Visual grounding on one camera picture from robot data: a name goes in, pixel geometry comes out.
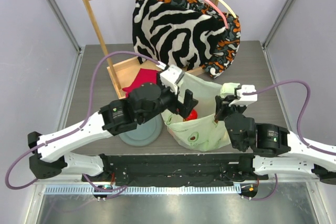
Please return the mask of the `pale green plastic bag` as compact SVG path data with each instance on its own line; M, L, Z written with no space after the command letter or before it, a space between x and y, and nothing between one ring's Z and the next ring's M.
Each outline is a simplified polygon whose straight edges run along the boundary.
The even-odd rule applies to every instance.
M169 110L162 113L162 119L168 132L183 147L191 150L207 152L230 144L230 139L223 121L215 122L215 97L224 97L235 92L239 83L228 82L222 85L204 81L194 75L186 73L180 85L178 100L183 101L185 90L193 92L193 98L198 100L194 110L197 118L184 121L180 115Z

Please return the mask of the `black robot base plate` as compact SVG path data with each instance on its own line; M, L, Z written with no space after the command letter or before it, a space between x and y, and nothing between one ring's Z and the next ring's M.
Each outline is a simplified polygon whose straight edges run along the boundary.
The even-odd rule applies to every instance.
M114 182L129 187L215 187L268 179L267 175L254 173L251 154L101 154L100 157L105 166L103 172L84 176L82 181Z

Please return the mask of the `red apple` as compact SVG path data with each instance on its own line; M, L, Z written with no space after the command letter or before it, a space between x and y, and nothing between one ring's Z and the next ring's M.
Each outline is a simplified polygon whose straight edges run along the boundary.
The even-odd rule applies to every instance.
M197 111L195 109L193 109L190 112L189 116L184 119L184 121L196 120L197 118L198 118Z

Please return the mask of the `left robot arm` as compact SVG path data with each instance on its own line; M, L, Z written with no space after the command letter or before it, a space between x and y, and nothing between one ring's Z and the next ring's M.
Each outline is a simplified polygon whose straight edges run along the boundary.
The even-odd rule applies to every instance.
M103 106L85 121L47 135L29 133L29 146L36 146L29 158L29 168L38 179L85 174L105 182L112 174L107 158L102 154L79 155L73 153L74 149L135 130L165 110L186 118L197 104L189 89L181 99L179 93L169 87L145 83L132 90L128 97Z

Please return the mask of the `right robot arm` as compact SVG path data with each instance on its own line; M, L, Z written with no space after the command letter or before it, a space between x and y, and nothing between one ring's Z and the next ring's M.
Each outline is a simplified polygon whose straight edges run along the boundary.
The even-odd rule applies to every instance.
M243 112L247 102L234 95L215 97L215 121L223 121L233 148L249 158L240 159L237 173L242 179L268 174L301 174L335 184L335 146L318 143L286 128L268 123L256 123Z

